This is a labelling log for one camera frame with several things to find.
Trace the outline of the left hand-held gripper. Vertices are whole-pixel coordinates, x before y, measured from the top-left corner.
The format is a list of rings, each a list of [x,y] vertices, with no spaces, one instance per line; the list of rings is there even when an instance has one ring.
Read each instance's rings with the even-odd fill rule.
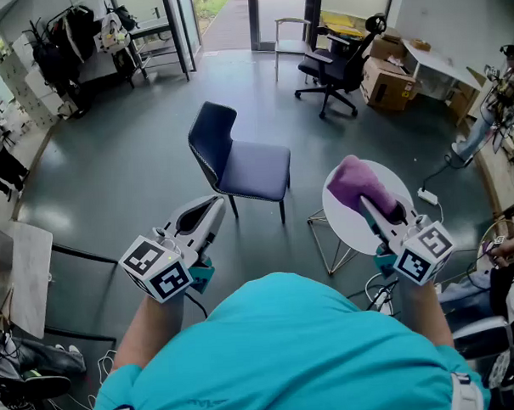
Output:
[[[118,265],[139,289],[161,304],[189,288],[202,293],[215,273],[206,251],[217,237],[225,212],[221,195],[194,199],[176,209],[165,226],[137,237]]]

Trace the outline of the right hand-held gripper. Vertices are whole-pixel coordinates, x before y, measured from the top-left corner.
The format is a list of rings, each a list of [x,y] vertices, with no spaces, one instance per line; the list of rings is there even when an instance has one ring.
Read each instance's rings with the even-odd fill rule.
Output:
[[[420,214],[405,197],[393,193],[395,210],[385,215],[362,196],[359,203],[372,233],[380,240],[374,261],[384,277],[399,273],[414,284],[432,280],[455,252],[455,241],[441,222]]]

